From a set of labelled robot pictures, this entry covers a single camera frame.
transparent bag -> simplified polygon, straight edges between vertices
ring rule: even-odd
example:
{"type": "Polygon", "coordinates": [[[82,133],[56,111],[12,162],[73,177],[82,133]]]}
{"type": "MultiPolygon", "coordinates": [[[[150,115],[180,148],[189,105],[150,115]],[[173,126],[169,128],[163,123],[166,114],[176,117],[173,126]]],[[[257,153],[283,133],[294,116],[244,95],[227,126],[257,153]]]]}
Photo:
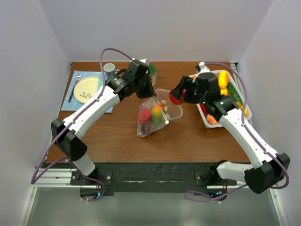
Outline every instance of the transparent bag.
{"type": "Polygon", "coordinates": [[[181,118],[183,110],[169,99],[169,90],[156,89],[157,96],[151,97],[139,106],[137,136],[145,137],[162,129],[170,120],[181,118]]]}

green lid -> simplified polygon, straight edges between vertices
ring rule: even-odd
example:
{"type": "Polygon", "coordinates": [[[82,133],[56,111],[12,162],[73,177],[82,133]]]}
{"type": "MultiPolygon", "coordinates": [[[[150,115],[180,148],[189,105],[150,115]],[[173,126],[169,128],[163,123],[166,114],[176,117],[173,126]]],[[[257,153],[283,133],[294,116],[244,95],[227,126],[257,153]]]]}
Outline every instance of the green lid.
{"type": "Polygon", "coordinates": [[[150,64],[149,68],[150,68],[150,75],[154,75],[157,71],[155,65],[150,64]]]}

blue napkin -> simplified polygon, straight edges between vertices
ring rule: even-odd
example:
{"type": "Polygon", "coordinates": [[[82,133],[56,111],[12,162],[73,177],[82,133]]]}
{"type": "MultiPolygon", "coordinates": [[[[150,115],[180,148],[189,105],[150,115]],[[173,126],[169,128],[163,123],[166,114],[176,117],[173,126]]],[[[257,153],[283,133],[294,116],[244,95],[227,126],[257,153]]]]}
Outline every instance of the blue napkin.
{"type": "MultiPolygon", "coordinates": [[[[79,72],[79,71],[74,71],[70,85],[68,87],[67,95],[65,97],[65,100],[63,102],[63,106],[61,108],[62,111],[77,111],[82,107],[84,104],[77,101],[75,97],[73,96],[71,99],[71,102],[68,102],[72,88],[75,84],[76,76],[80,74],[80,78],[84,79],[87,77],[98,77],[100,78],[100,81],[98,83],[98,89],[103,85],[103,77],[101,72],[79,72]]],[[[111,107],[106,113],[112,113],[113,107],[111,107]]]]}

brown tabletop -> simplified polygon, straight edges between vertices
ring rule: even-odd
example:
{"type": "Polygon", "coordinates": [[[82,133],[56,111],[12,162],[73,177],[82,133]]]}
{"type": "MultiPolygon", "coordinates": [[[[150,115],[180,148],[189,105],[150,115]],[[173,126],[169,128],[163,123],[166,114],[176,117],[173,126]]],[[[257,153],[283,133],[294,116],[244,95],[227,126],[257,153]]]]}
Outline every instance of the brown tabletop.
{"type": "MultiPolygon", "coordinates": [[[[129,62],[112,62],[116,68],[127,68],[129,62]]],[[[198,62],[152,62],[157,67],[154,89],[172,89],[183,75],[195,73],[198,62]]],[[[211,65],[211,70],[225,69],[211,65]]],[[[74,70],[100,71],[98,62],[73,63],[67,87],[74,70]]],[[[224,128],[205,128],[194,104],[182,104],[183,116],[170,121],[163,129],[147,137],[137,137],[137,114],[145,100],[136,94],[114,106],[112,113],[104,114],[87,131],[82,141],[94,162],[216,162],[229,160],[249,161],[232,135],[224,128]]],[[[63,120],[71,112],[60,111],[63,120]]],[[[56,147],[49,151],[47,161],[52,162],[64,154],[56,147]]]]}

cutlery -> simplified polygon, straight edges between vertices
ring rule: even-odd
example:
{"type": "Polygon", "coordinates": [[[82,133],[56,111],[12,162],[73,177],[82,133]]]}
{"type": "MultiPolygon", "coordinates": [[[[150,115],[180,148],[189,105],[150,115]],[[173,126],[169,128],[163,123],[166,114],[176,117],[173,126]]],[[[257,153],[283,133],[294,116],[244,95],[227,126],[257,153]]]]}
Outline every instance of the cutlery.
{"type": "Polygon", "coordinates": [[[71,102],[71,99],[72,99],[72,97],[73,97],[73,91],[74,91],[74,88],[75,88],[76,84],[77,84],[79,81],[80,81],[80,74],[78,74],[78,75],[76,76],[75,84],[74,84],[74,86],[73,86],[73,88],[72,88],[72,91],[71,91],[71,94],[70,94],[70,97],[69,97],[68,102],[71,102]]]}

